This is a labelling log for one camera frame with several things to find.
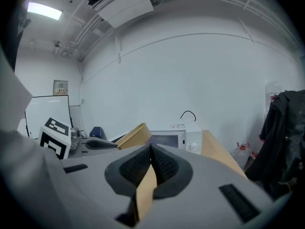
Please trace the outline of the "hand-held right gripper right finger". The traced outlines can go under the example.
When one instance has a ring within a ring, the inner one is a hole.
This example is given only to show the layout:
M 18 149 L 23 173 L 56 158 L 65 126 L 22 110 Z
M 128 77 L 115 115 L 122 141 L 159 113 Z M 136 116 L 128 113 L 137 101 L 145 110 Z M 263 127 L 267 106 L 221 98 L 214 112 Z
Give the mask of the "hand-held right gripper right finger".
M 278 228 L 289 195 L 272 200 L 255 183 L 208 157 L 156 144 L 150 151 L 157 187 L 144 229 Z

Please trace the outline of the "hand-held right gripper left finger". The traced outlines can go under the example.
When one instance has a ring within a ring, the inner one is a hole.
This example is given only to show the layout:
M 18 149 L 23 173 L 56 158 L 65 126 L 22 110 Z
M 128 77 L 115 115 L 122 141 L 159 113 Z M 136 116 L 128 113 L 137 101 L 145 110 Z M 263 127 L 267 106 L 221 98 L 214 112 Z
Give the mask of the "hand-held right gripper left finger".
M 139 214 L 140 184 L 151 165 L 150 145 L 61 162 L 74 229 L 151 229 L 148 213 Z

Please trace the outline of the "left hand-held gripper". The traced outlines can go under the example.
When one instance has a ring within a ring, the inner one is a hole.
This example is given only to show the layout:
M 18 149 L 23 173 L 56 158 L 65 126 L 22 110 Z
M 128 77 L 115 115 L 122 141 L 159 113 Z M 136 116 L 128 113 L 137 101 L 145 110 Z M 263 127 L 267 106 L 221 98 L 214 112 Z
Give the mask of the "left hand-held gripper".
M 93 156 L 119 147 L 113 142 L 96 137 L 83 137 L 78 128 L 71 128 L 53 118 L 41 127 L 38 142 L 41 147 L 52 149 L 58 159 Z

